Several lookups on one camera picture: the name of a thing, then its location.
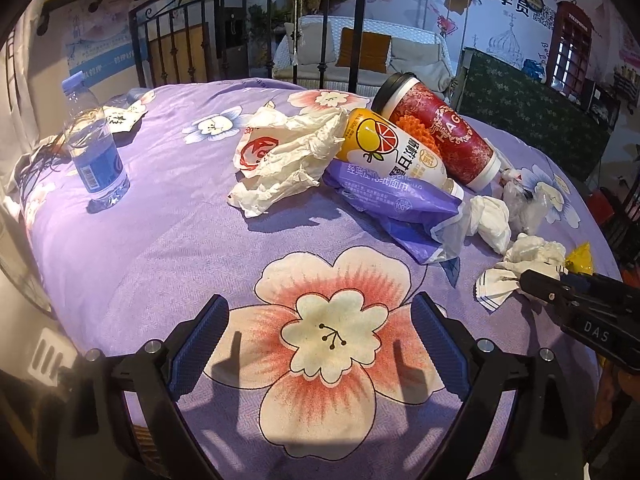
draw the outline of dark green patterned fabric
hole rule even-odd
[[[548,155],[565,173],[585,181],[609,133],[560,92],[471,50],[459,113],[509,132]]]

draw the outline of white curtain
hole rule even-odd
[[[27,78],[29,54],[44,0],[32,0],[0,50],[0,196],[18,158],[38,143]]]

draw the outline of barcode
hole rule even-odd
[[[91,166],[85,166],[84,168],[80,168],[80,171],[82,171],[82,175],[84,176],[84,179],[86,180],[86,183],[89,186],[89,189],[95,189],[96,187],[100,187],[98,185],[98,181],[95,179],[94,172],[91,171]]]

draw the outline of lemon illustration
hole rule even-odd
[[[384,160],[383,155],[395,150],[398,146],[398,137],[386,124],[374,119],[365,119],[358,126],[356,142],[365,152],[362,156],[367,159],[367,162],[371,162],[372,158]]]

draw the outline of screw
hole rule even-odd
[[[145,343],[145,352],[148,354],[155,354],[162,348],[162,341],[159,339],[152,339]]]
[[[549,348],[541,348],[539,354],[542,360],[548,363],[556,358],[555,354]]]
[[[93,362],[97,360],[101,355],[102,355],[102,352],[100,351],[99,348],[91,348],[91,350],[89,350],[86,354],[84,354],[84,358],[87,361]]]
[[[478,348],[481,352],[489,353],[494,351],[495,345],[488,339],[481,339],[478,341]]]

